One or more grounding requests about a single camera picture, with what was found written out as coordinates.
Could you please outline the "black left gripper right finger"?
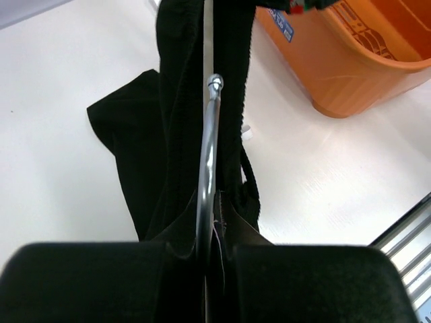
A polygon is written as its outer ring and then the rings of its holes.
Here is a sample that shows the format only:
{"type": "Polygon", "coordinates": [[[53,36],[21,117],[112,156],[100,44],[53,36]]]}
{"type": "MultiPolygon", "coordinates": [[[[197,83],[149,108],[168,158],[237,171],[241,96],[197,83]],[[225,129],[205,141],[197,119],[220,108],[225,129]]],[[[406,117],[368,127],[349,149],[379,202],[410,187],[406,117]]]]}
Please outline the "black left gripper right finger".
{"type": "Polygon", "coordinates": [[[274,245],[215,196],[214,322],[416,322],[393,263],[367,246],[274,245]]]}

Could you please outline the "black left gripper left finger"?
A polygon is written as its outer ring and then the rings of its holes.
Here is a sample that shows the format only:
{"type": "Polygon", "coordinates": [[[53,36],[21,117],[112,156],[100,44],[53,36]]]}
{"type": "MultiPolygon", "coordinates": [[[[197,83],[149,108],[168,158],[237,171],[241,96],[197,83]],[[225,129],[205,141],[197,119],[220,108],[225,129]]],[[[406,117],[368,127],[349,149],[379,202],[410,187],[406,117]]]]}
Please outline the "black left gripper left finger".
{"type": "Polygon", "coordinates": [[[145,242],[28,244],[1,274],[2,322],[201,322],[204,201],[145,242]]]}

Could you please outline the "black shorts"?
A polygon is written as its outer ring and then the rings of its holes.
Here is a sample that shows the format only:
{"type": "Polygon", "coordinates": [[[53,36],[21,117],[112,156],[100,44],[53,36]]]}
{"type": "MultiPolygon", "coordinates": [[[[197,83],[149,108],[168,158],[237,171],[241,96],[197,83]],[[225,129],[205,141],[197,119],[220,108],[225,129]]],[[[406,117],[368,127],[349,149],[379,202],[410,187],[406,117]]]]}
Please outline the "black shorts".
{"type": "MultiPolygon", "coordinates": [[[[258,225],[259,192],[240,129],[256,6],[215,1],[214,71],[224,80],[216,186],[258,225]]],[[[158,71],[149,70],[88,108],[114,155],[139,240],[150,240],[186,209],[198,184],[203,127],[203,2],[163,1],[156,18],[158,71]]]]}

